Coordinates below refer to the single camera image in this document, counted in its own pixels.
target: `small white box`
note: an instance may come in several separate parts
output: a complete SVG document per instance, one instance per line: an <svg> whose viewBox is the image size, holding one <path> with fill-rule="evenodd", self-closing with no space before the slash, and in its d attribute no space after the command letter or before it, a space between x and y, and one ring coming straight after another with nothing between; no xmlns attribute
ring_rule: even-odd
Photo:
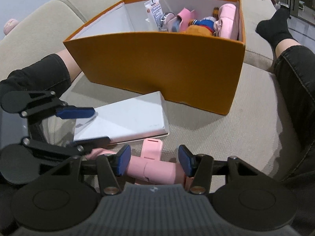
<svg viewBox="0 0 315 236"><path fill-rule="evenodd" d="M108 136L114 144L168 135L166 114L159 91L101 106L92 118L77 119L73 140Z"/></svg>

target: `orange box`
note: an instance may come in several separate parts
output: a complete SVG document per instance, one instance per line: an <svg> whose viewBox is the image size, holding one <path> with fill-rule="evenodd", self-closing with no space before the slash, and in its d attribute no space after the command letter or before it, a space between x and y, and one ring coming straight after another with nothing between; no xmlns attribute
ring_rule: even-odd
<svg viewBox="0 0 315 236"><path fill-rule="evenodd" d="M94 83L142 94L161 91L166 100L228 114L245 53L240 0L160 0L163 12L239 8L238 41L183 33L150 32L144 2L122 0L70 35L64 45Z"/></svg>

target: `couch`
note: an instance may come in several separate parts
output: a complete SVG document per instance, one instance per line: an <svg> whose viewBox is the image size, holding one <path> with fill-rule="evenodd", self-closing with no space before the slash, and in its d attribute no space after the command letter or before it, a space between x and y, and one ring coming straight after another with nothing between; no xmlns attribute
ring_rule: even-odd
<svg viewBox="0 0 315 236"><path fill-rule="evenodd" d="M34 11L0 41L1 79L44 56L64 49L62 41L87 20L120 0L51 0ZM167 102L170 135L163 138L163 160L174 160L176 148L185 144L193 153L226 160L236 155L269 176L281 180L298 163L300 144L272 73L275 59L270 45L255 28L269 19L275 9L270 0L242 0L246 52L236 95L226 116L183 104ZM98 107L139 94L91 83L83 73L62 100L76 106ZM43 122L49 143L71 141L74 120L51 117ZM141 142L133 142L139 155ZM212 181L214 191L224 184Z"/></svg>

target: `black pants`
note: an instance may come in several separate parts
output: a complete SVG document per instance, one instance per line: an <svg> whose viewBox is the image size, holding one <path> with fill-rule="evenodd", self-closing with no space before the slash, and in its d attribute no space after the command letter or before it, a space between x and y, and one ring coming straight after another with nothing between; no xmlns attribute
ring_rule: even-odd
<svg viewBox="0 0 315 236"><path fill-rule="evenodd" d="M305 154L282 182L298 200L292 226L308 235L315 229L315 55L304 46L290 47L276 60L274 73ZM53 90L60 97L69 86L66 66L52 54L0 82L0 100L10 90Z"/></svg>

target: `bolt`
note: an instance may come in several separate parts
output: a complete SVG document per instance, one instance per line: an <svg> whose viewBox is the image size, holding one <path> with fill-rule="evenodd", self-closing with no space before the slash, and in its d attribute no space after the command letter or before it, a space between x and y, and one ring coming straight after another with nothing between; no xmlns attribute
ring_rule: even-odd
<svg viewBox="0 0 315 236"><path fill-rule="evenodd" d="M84 151L84 148L83 148L83 146L81 146L81 145L78 145L78 146L77 146L77 149L78 149L79 152L83 152L83 151Z"/></svg>
<svg viewBox="0 0 315 236"><path fill-rule="evenodd" d="M27 116L27 112L23 111L23 112L21 112L21 115L22 115L22 117L25 118Z"/></svg>
<svg viewBox="0 0 315 236"><path fill-rule="evenodd" d="M23 144L24 145L29 145L30 144L30 140L26 137L23 139Z"/></svg>
<svg viewBox="0 0 315 236"><path fill-rule="evenodd" d="M106 187L106 188L104 188L103 191L107 195L115 195L115 194L117 194L119 192L118 188L114 187L114 186Z"/></svg>
<svg viewBox="0 0 315 236"><path fill-rule="evenodd" d="M189 190L191 193L196 194L196 195L203 194L206 191L206 189L202 186L193 186Z"/></svg>

